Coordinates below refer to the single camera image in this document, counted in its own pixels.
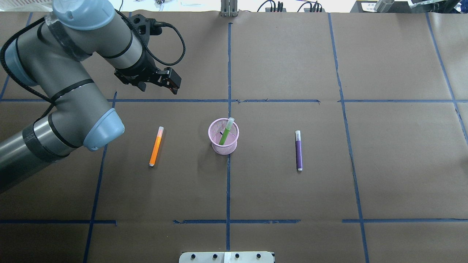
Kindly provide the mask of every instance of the blue tape line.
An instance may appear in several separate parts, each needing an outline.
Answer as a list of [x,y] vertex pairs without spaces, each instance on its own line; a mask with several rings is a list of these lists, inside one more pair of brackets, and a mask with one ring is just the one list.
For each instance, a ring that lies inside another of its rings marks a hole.
[[[3,102],[45,102],[43,99],[2,99]],[[243,102],[316,102],[321,103],[319,100],[271,100],[271,99],[248,99],[248,100],[231,100],[237,103]],[[190,100],[190,99],[116,99],[116,102],[228,102],[228,100]],[[346,103],[354,103],[354,102],[396,102],[396,103],[452,103],[453,100],[344,100]],[[457,103],[468,103],[468,100],[455,100]]]
[[[116,100],[117,100],[117,92],[114,93],[114,98],[112,100],[112,107],[113,108],[116,105]],[[97,201],[98,201],[98,198],[99,198],[99,191],[101,189],[102,173],[104,171],[104,161],[106,159],[106,153],[107,153],[107,144],[104,146],[104,151],[102,153],[101,167],[99,168],[99,177],[97,179],[96,193],[94,195],[93,212],[91,213],[91,222],[89,224],[88,238],[86,240],[85,255],[83,257],[83,263],[86,263],[88,261],[89,245],[91,244],[91,236],[92,236],[92,233],[93,233],[93,225],[94,225],[94,221],[95,221],[94,219],[95,219],[95,216],[96,216],[96,209],[97,209]]]
[[227,26],[227,111],[229,118],[231,117],[231,25]]
[[[57,220],[57,219],[2,219],[0,224],[89,224],[90,220]],[[94,224],[117,225],[116,220],[95,220]]]
[[93,224],[113,224],[117,226],[117,220],[94,220]]
[[466,128],[465,128],[465,124],[463,123],[463,119],[461,118],[460,111],[458,110],[458,105],[457,105],[457,102],[455,100],[455,95],[453,94],[452,85],[450,85],[450,81],[448,79],[447,72],[445,70],[444,62],[442,61],[442,57],[440,56],[439,47],[437,46],[437,42],[436,42],[436,39],[434,37],[434,32],[432,31],[431,20],[429,18],[428,13],[426,13],[426,20],[427,20],[427,25],[429,27],[429,32],[431,34],[432,42],[434,43],[434,48],[436,49],[437,58],[439,59],[439,63],[440,63],[440,66],[442,68],[442,72],[444,73],[445,82],[447,83],[447,87],[448,87],[448,90],[450,92],[450,96],[452,98],[453,106],[455,107],[455,111],[456,111],[457,116],[458,116],[458,121],[460,122],[460,125],[461,125],[461,130],[463,131],[463,136],[465,136],[465,142],[468,145],[468,135],[467,135],[467,131],[466,131]]
[[231,224],[297,224],[300,219],[232,219]]
[[112,107],[116,107],[117,91],[114,93],[114,99],[112,99]]
[[339,100],[338,102],[452,103],[452,100]]
[[226,183],[226,251],[231,249],[231,154],[227,156]]
[[192,100],[192,99],[116,99],[116,102],[228,102],[228,100]]
[[[343,219],[343,223],[360,223],[359,219]],[[467,223],[468,219],[458,218],[406,218],[406,219],[364,219],[364,223],[440,223],[440,222],[462,222]]]
[[85,255],[83,257],[83,263],[86,263],[88,261],[89,245],[91,243],[91,234],[93,233],[93,226],[94,224],[89,224],[88,238],[86,239],[86,247],[85,247]]
[[[180,224],[226,224],[224,219],[199,219],[199,220],[172,220],[175,225]],[[229,224],[296,224],[300,219],[230,219]]]
[[3,102],[45,102],[43,99],[3,99]]
[[0,224],[89,224],[89,220],[55,220],[55,219],[4,219]]
[[243,103],[243,102],[316,102],[320,103],[319,100],[271,100],[271,99],[266,99],[266,100],[235,100],[237,103]]
[[225,224],[225,219],[201,219],[201,220],[184,220],[182,222],[177,220],[172,220],[175,225],[180,224]]
[[335,37],[333,34],[333,24],[331,21],[330,13],[328,13],[328,21],[330,25],[331,44],[333,46],[333,57],[335,59],[336,79],[338,80],[338,86],[340,87],[340,99],[341,99],[341,108],[343,110],[344,128],[346,130],[346,139],[348,141],[348,151],[349,151],[351,164],[352,164],[352,176],[354,178],[354,192],[356,193],[356,203],[358,205],[358,214],[359,214],[359,220],[360,220],[360,226],[361,226],[361,237],[362,237],[362,244],[364,248],[364,257],[365,257],[366,263],[369,263],[369,253],[367,251],[366,231],[364,229],[364,222],[362,221],[363,217],[362,217],[362,209],[361,209],[361,200],[359,197],[358,179],[356,177],[356,167],[354,166],[354,157],[353,157],[352,147],[351,147],[351,138],[350,138],[350,132],[349,132],[349,127],[348,127],[348,119],[346,117],[346,107],[344,104],[343,87],[341,85],[340,75],[338,74],[338,58],[336,55]]
[[8,80],[10,80],[9,75],[7,75],[7,77],[5,78],[5,82],[3,83],[3,88],[2,88],[1,93],[0,93],[0,101],[5,101],[5,100],[2,100],[2,98],[3,98],[3,94],[5,94],[5,90],[7,89]]
[[31,18],[32,18],[32,12],[29,13],[28,20],[26,21],[26,26],[29,26],[29,23],[31,23]]
[[231,224],[226,223],[226,251],[231,251]]

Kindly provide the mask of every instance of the pink mesh pen holder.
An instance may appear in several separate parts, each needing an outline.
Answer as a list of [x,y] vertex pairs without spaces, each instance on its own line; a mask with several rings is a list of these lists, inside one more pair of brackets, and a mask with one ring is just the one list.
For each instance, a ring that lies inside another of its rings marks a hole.
[[237,147],[237,139],[239,138],[239,127],[237,127],[237,124],[234,122],[224,145],[218,144],[228,120],[229,119],[227,118],[217,119],[211,123],[210,128],[208,128],[208,136],[210,137],[211,146],[216,153],[221,155],[232,153]]

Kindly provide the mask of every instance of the black band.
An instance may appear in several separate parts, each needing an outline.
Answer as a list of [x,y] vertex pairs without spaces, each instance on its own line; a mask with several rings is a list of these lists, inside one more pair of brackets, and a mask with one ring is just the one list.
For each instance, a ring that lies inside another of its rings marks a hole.
[[67,53],[70,57],[76,61],[83,61],[92,55],[86,53],[72,40],[56,15],[53,13],[47,14],[44,16],[44,20],[45,24],[49,27],[49,31],[52,33],[57,42],[62,46],[62,49],[65,51],[65,53]]
[[56,162],[62,158],[68,156],[60,156],[53,152],[51,152],[47,147],[43,146],[39,139],[36,137],[34,133],[34,124],[29,125],[28,127],[24,128],[23,132],[23,141],[24,144],[28,147],[28,149],[40,160],[48,163]]
[[89,83],[94,83],[94,81],[92,79],[82,80],[82,81],[76,82],[75,84],[72,84],[72,85],[66,87],[65,89],[60,90],[54,96],[52,96],[52,98],[51,98],[52,103],[54,103],[58,98],[60,98],[61,96],[67,94],[68,92],[70,92],[70,91],[72,91],[72,90],[74,90],[74,89],[76,89],[76,88],[78,88],[80,86],[89,84]]
[[137,76],[145,73],[147,70],[148,74],[153,72],[156,67],[154,59],[151,58],[145,49],[141,51],[141,56],[138,61],[128,68],[119,68],[118,71],[124,76]]
[[55,128],[55,125],[54,123],[52,122],[52,114],[49,114],[49,117],[47,119],[49,121],[49,126],[51,127],[52,129],[52,132],[55,134],[55,136],[63,143],[65,144],[66,146],[70,147],[70,148],[74,148],[74,149],[77,149],[79,148],[79,146],[75,146],[71,143],[69,143],[64,137],[62,137],[62,135],[60,135],[60,133],[57,131],[57,129]]
[[133,33],[130,32],[130,42],[128,43],[127,47],[125,47],[124,50],[122,50],[122,51],[121,51],[120,53],[118,53],[117,55],[110,56],[110,57],[103,57],[103,58],[110,59],[110,58],[118,58],[118,57],[122,56],[125,52],[127,52],[127,50],[130,49],[130,46],[132,45],[132,41],[133,41]]
[[42,35],[42,26],[44,26],[45,22],[43,22],[38,28],[37,28],[37,38],[39,40],[44,41],[44,36]]

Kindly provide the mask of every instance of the cable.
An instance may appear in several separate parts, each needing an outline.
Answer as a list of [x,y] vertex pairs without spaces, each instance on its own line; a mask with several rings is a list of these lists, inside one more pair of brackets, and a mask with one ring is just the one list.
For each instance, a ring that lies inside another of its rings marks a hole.
[[5,69],[5,72],[10,76],[10,78],[13,79],[16,83],[18,83],[18,85],[20,85],[23,89],[29,91],[30,93],[38,96],[39,98],[41,98],[41,99],[43,99],[43,100],[45,100],[45,101],[47,101],[49,103],[52,103],[52,101],[47,96],[35,91],[33,88],[31,88],[28,85],[21,82],[21,80],[19,80],[13,74],[13,72],[11,72],[10,68],[8,68],[7,62],[5,60],[5,52],[7,51],[7,48],[10,46],[10,44],[13,43],[13,41],[16,40],[17,38],[19,38],[22,34],[24,34],[25,32],[29,31],[31,28],[39,25],[42,22],[44,22],[44,18],[40,18],[39,20],[35,21],[34,23],[30,24],[29,26],[23,28],[22,30],[16,32],[13,36],[11,36],[5,42],[5,44],[2,46],[2,48],[0,50],[0,62],[1,62],[1,65],[2,65],[3,69]]
[[264,4],[266,4],[266,3],[268,3],[268,2],[270,2],[270,4],[273,3],[273,6],[274,6],[274,7],[270,7],[270,12],[273,12],[274,10],[276,10],[276,3],[275,3],[275,1],[273,1],[273,0],[266,0],[266,1],[263,2],[263,4],[258,8],[257,12],[259,12],[260,9],[262,8],[262,6],[263,6]]
[[135,34],[137,35],[138,39],[140,40],[142,46],[145,47],[145,50],[148,52],[148,54],[154,58],[156,61],[158,61],[159,63],[163,64],[163,65],[166,65],[166,66],[173,66],[177,63],[179,63],[183,57],[185,56],[185,42],[182,38],[182,35],[180,34],[179,30],[177,30],[177,28],[169,23],[165,23],[165,22],[161,22],[162,23],[162,27],[169,27],[169,28],[172,28],[176,33],[177,35],[179,36],[180,38],[180,41],[182,42],[182,47],[183,47],[183,51],[182,51],[182,55],[180,55],[180,58],[176,61],[176,62],[173,62],[173,63],[166,63],[162,60],[160,60],[159,58],[157,58],[155,55],[153,55],[153,53],[151,53],[151,51],[149,50],[148,48],[148,45],[145,43],[145,41],[143,40],[143,38],[141,37],[140,33],[138,32],[138,30],[135,28],[135,26],[133,25],[132,22],[130,22],[130,20],[124,15],[122,14],[120,11],[117,11],[117,14],[119,14],[124,20],[127,21],[127,23],[132,27],[132,30],[133,32],[135,32]]
[[283,11],[283,2],[278,1],[278,8],[276,9],[276,12],[282,12]]
[[305,1],[305,0],[297,0],[297,1],[302,1],[304,2],[300,7],[299,9],[297,9],[297,12],[300,11],[300,9],[305,5],[305,4],[309,4],[310,5],[310,9],[309,9],[309,12],[315,12],[315,10],[317,10],[317,12],[322,12],[322,5],[319,3],[319,2],[312,2],[312,1]]
[[298,12],[300,11],[300,9],[301,9],[304,5],[306,5],[306,4],[309,4],[309,5],[310,5],[310,9],[309,9],[309,10],[312,10],[312,2],[305,2],[305,3],[303,3],[303,4],[299,7],[299,9],[297,9],[297,12],[296,12],[296,13],[298,13]]

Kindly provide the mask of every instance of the blue joint cap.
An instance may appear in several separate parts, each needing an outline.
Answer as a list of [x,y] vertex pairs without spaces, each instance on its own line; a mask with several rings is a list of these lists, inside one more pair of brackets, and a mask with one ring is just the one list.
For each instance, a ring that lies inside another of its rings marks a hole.
[[116,110],[112,108],[94,124],[86,135],[83,145],[92,152],[96,151],[122,135],[124,131],[125,127],[122,120],[117,115]]
[[16,52],[16,43],[18,39],[15,39],[5,51],[5,62],[7,63],[8,68],[10,71],[24,84],[34,87],[37,86],[37,83],[32,80],[26,71],[24,71],[23,66],[21,65],[20,57],[18,56],[18,52]]
[[116,13],[108,0],[54,0],[52,10],[62,24],[76,30],[101,28]]

